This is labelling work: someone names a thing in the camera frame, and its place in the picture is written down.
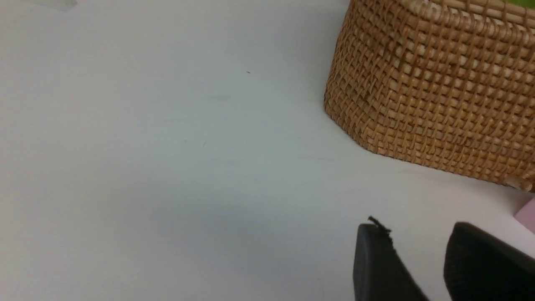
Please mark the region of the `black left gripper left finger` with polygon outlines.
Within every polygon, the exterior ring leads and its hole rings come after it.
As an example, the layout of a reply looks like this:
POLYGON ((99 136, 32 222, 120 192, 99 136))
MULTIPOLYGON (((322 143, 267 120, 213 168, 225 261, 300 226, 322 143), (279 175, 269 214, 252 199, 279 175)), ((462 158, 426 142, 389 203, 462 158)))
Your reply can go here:
POLYGON ((427 301, 393 245, 391 230, 376 218, 359 225, 353 265, 356 301, 427 301))

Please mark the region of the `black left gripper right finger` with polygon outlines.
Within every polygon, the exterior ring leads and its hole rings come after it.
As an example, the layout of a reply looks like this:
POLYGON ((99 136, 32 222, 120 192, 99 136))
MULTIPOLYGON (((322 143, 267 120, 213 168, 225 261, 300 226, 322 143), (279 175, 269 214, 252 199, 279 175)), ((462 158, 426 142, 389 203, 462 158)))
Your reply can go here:
POLYGON ((467 222, 453 227, 443 278, 453 301, 535 299, 535 260, 467 222))

